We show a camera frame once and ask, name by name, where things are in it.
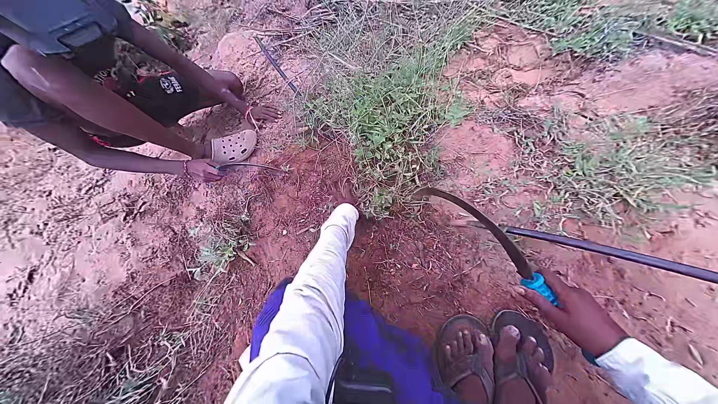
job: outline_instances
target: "printed logo on shirt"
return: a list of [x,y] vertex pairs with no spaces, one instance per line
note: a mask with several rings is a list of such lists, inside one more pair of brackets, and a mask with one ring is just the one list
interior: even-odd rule
[[173,76],[168,75],[159,79],[159,84],[165,93],[172,94],[175,91],[178,93],[182,92],[182,86],[180,82]]
[[114,68],[100,70],[92,76],[92,79],[108,90],[116,91],[119,89]]

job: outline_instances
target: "white sleeve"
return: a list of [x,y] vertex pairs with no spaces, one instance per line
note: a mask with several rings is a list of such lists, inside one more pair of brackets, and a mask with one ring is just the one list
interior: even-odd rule
[[357,219],[356,208],[344,203],[322,225],[317,245],[284,291],[259,355],[225,404],[324,403],[344,349],[347,251]]
[[634,338],[596,359],[618,390],[640,404],[718,404],[718,389]]

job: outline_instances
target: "person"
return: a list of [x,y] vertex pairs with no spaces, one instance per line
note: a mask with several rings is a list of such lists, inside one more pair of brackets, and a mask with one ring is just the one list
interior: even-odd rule
[[[501,311],[491,330],[474,316],[454,316],[439,331],[432,356],[418,338],[347,293],[345,265],[358,217],[351,204],[339,205],[296,276],[269,296],[225,404],[546,402],[551,346],[523,314]],[[626,397],[718,403],[716,387],[631,338],[586,290],[541,273],[560,307],[532,290],[517,293],[595,354]]]
[[[243,86],[235,74],[203,70],[135,22],[116,0],[86,3],[109,12],[117,21],[116,29],[113,35],[73,49],[71,55],[43,56],[0,34],[0,121],[5,125],[26,129],[95,167],[214,181],[223,176],[219,165],[240,162],[252,153],[253,120],[279,118],[272,106],[252,107],[243,101]],[[138,76],[126,58],[116,55],[116,38],[173,70]],[[239,110],[245,130],[195,144],[169,129],[190,112],[220,103]],[[145,142],[191,160],[163,160],[119,149]]]

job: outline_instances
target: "blue cloth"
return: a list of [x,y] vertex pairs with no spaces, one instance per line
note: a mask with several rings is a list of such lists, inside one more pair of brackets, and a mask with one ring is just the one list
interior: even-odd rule
[[[252,330],[250,361],[259,355],[262,339],[284,299],[284,289],[291,279],[282,280],[267,298]],[[363,369],[374,369],[390,375],[394,382],[397,404],[459,403],[456,395],[442,385],[431,351],[419,337],[386,323],[371,306],[347,292],[344,310],[345,352]]]

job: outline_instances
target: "blue handle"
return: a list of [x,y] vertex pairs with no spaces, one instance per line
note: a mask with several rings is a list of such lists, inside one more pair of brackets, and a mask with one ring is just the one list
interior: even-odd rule
[[559,299],[556,297],[556,294],[551,290],[551,288],[546,284],[544,276],[540,273],[534,272],[533,279],[522,279],[521,284],[529,289],[539,292],[554,306],[559,305]]

